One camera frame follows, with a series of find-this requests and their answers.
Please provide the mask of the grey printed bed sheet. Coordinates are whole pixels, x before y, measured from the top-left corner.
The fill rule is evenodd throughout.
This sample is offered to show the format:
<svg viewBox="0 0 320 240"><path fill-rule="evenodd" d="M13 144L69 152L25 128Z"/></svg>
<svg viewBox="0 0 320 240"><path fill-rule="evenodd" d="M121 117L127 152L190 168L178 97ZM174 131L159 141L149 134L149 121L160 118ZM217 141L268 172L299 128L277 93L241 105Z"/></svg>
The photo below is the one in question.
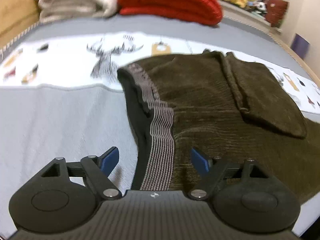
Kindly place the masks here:
<svg viewBox="0 0 320 240"><path fill-rule="evenodd" d="M135 171L137 145L126 116L125 97L103 85L81 85L80 73L90 70L93 57L89 41L118 32L142 32L178 38L187 45L174 45L181 53L192 53L191 42L240 51L287 67L308 77L308 73L265 33L225 18L217 27L183 22L159 16L114 16L103 20L80 18L50 23L30 30L9 47L21 49L35 66L49 63L62 77L75 79L76 86L59 87L57 82L36 86L1 88L1 235L10 237L16 227L9 214L12 195L55 157L79 161L111 146L120 150L120 166L112 179L127 188Z"/></svg>

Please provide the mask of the wooden bed frame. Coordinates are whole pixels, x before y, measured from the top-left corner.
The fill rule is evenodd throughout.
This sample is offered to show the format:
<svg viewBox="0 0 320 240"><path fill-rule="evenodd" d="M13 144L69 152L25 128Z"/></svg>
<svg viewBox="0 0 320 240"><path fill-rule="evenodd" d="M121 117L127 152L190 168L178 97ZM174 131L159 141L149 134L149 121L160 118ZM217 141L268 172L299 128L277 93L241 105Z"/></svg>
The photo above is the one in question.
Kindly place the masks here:
<svg viewBox="0 0 320 240"><path fill-rule="evenodd" d="M39 20L35 0L1 0L1 47Z"/></svg>

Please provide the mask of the red cushion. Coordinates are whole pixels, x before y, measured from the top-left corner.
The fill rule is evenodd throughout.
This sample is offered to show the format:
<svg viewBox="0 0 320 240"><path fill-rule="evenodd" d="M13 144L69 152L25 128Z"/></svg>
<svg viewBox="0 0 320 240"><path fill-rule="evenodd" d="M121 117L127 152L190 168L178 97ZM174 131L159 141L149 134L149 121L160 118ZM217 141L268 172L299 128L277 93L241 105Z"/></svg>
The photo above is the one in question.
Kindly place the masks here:
<svg viewBox="0 0 320 240"><path fill-rule="evenodd" d="M289 7L289 2L284 0L265 0L266 14L265 20L271 24L271 27L278 27Z"/></svg>

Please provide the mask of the dark olive corduroy pants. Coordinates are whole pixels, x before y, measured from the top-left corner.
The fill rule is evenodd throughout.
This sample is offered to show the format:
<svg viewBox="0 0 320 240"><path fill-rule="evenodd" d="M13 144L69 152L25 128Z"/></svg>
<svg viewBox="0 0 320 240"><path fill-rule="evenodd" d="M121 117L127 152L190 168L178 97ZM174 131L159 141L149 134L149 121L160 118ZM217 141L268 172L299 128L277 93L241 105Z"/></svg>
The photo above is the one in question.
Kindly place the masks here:
<svg viewBox="0 0 320 240"><path fill-rule="evenodd" d="M319 124L263 64L218 51L161 55L121 67L118 79L138 141L134 190L191 189L196 147L257 160L301 202L319 192Z"/></svg>

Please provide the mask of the red folded blanket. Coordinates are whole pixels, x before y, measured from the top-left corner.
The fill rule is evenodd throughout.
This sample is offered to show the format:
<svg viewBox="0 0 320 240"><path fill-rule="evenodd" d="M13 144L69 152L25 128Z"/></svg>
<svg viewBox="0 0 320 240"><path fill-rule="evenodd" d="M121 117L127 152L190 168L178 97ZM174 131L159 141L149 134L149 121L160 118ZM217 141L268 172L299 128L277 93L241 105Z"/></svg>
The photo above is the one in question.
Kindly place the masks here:
<svg viewBox="0 0 320 240"><path fill-rule="evenodd" d="M156 15L215 26L223 18L217 0L118 0L122 15Z"/></svg>

